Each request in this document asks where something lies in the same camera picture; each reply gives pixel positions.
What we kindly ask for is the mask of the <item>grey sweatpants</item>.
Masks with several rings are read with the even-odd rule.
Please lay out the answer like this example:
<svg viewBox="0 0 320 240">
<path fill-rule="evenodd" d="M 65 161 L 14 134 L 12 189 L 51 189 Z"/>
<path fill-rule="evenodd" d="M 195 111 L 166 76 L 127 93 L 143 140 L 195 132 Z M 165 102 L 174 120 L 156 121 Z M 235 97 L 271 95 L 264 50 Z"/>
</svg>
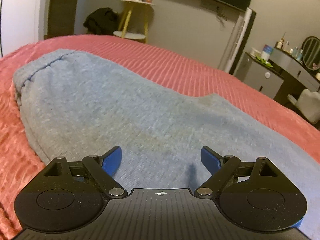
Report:
<svg viewBox="0 0 320 240">
<path fill-rule="evenodd" d="M 112 61 L 64 49 L 19 68 L 13 82 L 27 139 L 45 163 L 120 146 L 115 179 L 126 189 L 196 189 L 209 178 L 203 146 L 246 161 L 265 156 L 306 196 L 301 228 L 319 239 L 319 164 L 226 99 L 182 95 Z"/>
</svg>

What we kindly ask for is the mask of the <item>pink ribbed bedspread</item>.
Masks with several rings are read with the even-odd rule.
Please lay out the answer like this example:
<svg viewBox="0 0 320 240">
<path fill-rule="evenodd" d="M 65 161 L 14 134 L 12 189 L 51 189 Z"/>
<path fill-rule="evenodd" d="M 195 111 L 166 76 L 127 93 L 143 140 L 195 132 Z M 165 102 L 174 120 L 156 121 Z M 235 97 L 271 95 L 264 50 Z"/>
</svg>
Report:
<svg viewBox="0 0 320 240">
<path fill-rule="evenodd" d="M 303 150 L 293 167 L 276 162 L 289 177 L 301 175 L 298 187 L 308 200 L 302 230 L 319 239 L 319 131 L 281 106 L 221 70 L 172 51 L 114 36 L 76 35 L 22 46 L 1 59 L 1 239 L 11 239 L 21 227 L 13 202 L 18 192 L 43 168 L 29 147 L 12 83 L 21 66 L 57 49 L 82 50 L 121 64 L 159 85 L 188 96 L 218 94 L 235 107 L 291 140 Z"/>
</svg>

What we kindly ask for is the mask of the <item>white tower fan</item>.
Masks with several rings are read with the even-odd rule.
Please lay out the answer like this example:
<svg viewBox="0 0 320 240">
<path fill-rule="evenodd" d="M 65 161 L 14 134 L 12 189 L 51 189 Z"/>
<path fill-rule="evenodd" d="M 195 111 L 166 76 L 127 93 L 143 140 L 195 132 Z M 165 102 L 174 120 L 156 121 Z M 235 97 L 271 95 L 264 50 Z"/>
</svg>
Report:
<svg viewBox="0 0 320 240">
<path fill-rule="evenodd" d="M 232 30 L 227 46 L 220 60 L 218 69 L 233 75 L 244 52 L 257 13 L 247 7 L 240 14 Z"/>
</svg>

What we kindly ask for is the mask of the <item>grey dresser vanity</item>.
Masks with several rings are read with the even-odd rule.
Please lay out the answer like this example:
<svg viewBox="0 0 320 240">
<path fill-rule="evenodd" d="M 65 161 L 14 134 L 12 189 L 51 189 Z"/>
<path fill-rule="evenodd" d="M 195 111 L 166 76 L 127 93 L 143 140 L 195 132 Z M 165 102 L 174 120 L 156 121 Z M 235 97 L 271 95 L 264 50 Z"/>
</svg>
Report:
<svg viewBox="0 0 320 240">
<path fill-rule="evenodd" d="M 289 94 L 298 98 L 304 89 L 319 92 L 319 81 L 289 54 L 274 48 L 270 63 L 265 66 L 244 53 L 235 77 L 283 106 L 289 104 Z"/>
</svg>

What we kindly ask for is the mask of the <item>white vanity stool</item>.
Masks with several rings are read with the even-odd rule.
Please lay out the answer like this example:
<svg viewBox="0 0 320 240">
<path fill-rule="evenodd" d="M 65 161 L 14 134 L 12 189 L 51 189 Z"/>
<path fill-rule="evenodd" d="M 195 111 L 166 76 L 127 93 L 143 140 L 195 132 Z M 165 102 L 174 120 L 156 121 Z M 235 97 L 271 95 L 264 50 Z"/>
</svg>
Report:
<svg viewBox="0 0 320 240">
<path fill-rule="evenodd" d="M 319 92 L 304 89 L 298 99 L 295 99 L 291 94 L 287 95 L 287 99 L 312 125 L 319 122 Z"/>
</svg>

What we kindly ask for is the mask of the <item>yellow-legged white side table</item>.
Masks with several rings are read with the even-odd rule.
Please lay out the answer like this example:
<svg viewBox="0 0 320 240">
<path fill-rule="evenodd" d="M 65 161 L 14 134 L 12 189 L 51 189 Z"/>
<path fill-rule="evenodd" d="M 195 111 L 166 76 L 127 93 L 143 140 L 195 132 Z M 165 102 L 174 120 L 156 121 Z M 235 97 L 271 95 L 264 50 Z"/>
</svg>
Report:
<svg viewBox="0 0 320 240">
<path fill-rule="evenodd" d="M 123 3 L 118 29 L 114 36 L 147 43 L 149 32 L 149 11 L 152 0 L 117 0 Z"/>
</svg>

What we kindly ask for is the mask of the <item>black bag on floor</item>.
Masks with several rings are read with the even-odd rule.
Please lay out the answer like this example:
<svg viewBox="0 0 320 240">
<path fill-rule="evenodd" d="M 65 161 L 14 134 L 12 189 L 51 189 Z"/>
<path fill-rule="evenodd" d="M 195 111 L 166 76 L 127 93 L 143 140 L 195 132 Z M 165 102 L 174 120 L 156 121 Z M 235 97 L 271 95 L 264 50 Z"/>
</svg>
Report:
<svg viewBox="0 0 320 240">
<path fill-rule="evenodd" d="M 111 8 L 99 8 L 89 14 L 83 26 L 94 35 L 113 35 L 118 29 L 119 14 Z"/>
</svg>

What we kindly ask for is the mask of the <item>round vanity mirror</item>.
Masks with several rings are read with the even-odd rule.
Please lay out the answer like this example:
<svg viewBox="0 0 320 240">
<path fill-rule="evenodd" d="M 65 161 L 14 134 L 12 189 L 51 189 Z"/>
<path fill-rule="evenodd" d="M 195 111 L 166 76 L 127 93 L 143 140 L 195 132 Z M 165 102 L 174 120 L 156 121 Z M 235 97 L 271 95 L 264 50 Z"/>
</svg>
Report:
<svg viewBox="0 0 320 240">
<path fill-rule="evenodd" d="M 320 40 L 315 36 L 307 37 L 302 44 L 302 61 L 309 70 L 319 70 Z"/>
</svg>

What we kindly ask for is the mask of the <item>dark wooden door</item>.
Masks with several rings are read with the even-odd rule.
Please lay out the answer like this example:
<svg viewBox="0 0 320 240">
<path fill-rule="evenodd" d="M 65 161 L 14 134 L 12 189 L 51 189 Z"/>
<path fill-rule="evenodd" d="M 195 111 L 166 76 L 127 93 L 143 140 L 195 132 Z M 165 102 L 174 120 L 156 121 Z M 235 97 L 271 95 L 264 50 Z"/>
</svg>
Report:
<svg viewBox="0 0 320 240">
<path fill-rule="evenodd" d="M 50 0 L 46 38 L 74 34 L 78 0 Z"/>
</svg>

